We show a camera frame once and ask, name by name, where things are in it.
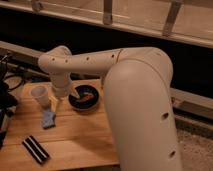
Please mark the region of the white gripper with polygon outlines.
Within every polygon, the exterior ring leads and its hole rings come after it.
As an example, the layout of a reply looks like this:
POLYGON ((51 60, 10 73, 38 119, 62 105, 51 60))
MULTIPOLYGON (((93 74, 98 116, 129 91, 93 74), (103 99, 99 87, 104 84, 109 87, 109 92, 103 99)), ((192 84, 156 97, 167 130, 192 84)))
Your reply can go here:
MULTIPOLYGON (((63 98, 69 94, 77 99, 80 99, 80 95, 75 89, 73 83, 71 83, 70 76, 68 74, 56 74, 51 76, 52 90, 57 98, 63 98)), ((57 111, 59 100, 54 96, 50 96, 51 110, 57 111)))

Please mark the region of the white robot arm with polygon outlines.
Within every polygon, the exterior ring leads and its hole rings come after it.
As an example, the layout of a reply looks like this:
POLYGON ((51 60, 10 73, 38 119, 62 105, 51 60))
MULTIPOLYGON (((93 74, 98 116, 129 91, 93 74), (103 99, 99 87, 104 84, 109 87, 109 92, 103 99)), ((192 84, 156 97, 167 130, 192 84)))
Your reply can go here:
POLYGON ((101 78, 104 106, 122 171, 183 171, 170 95, 173 67, 159 48, 119 48, 73 55, 65 46, 42 54, 57 97, 76 95, 72 73, 101 78))

